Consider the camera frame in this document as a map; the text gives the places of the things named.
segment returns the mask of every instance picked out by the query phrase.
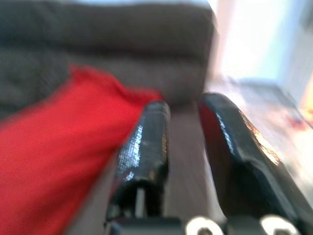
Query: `wall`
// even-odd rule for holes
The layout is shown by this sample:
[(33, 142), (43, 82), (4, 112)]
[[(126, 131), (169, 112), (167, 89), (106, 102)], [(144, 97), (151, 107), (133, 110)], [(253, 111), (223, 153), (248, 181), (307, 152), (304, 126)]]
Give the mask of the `wall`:
[(236, 2), (222, 73), (236, 80), (278, 85), (305, 0)]

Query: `red cloth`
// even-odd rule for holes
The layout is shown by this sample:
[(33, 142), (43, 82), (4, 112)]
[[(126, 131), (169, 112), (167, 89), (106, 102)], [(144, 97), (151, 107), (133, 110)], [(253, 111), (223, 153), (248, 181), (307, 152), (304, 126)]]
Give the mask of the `red cloth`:
[(51, 98), (0, 125), (0, 234), (60, 234), (139, 120), (162, 97), (73, 68)]

